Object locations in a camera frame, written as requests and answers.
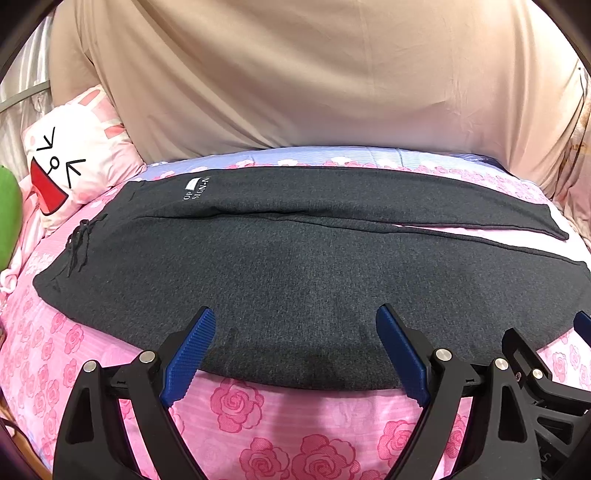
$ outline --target green object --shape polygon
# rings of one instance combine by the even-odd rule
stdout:
[[[0,270],[10,263],[21,225],[21,189],[12,172],[0,165]]]

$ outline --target dark gray sweatpants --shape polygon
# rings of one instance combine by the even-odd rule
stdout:
[[[486,364],[505,329],[541,347],[591,311],[582,263],[394,223],[565,236],[546,206],[456,180],[213,170],[128,183],[34,285],[69,317],[142,348],[207,305],[217,334],[203,370],[328,390],[398,384],[375,333],[383,303],[437,346]]]

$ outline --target beige backdrop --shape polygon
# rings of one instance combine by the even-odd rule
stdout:
[[[50,51],[55,104],[101,82],[148,163],[293,145],[478,153],[550,198],[581,68],[530,0],[65,0]]]

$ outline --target cartoon pillowcase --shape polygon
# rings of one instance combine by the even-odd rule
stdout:
[[[22,141],[47,234],[146,169],[101,85],[56,107],[27,128]]]

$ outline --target mattress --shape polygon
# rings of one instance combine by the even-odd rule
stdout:
[[[443,229],[553,252],[591,267],[591,254],[568,221],[537,186],[512,177],[490,158],[424,154],[383,148],[283,148],[153,164],[133,180],[155,180],[210,168],[256,166],[390,168],[452,177],[533,203],[548,203],[570,234],[560,241],[525,231]],[[43,239],[24,267],[1,314],[7,332],[0,349],[0,387],[20,428],[51,467],[61,416],[83,363],[131,361],[138,349],[64,317],[37,296],[33,276],[63,250],[80,220],[97,215],[121,185],[86,205]],[[554,380],[591,390],[591,349],[572,331],[540,350]],[[157,478],[129,401],[121,402],[125,426],[142,473]],[[464,399],[435,478],[448,475],[466,430]],[[397,460],[420,415],[400,390],[302,391],[269,387],[198,372],[171,415],[209,478],[296,480],[383,479]]]

